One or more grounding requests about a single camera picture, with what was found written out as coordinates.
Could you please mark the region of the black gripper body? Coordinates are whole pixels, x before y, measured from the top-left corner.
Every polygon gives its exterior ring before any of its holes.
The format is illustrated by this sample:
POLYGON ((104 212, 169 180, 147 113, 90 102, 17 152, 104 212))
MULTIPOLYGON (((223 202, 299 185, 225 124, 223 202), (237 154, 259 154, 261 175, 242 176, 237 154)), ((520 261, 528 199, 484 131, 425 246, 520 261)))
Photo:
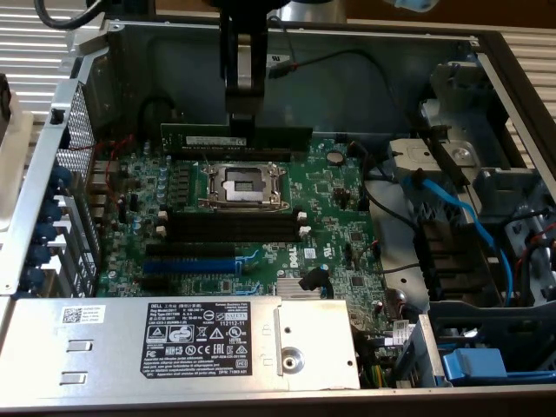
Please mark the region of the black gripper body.
POLYGON ((207 4, 228 13, 269 13, 278 8, 278 2, 271 0, 209 0, 207 4))

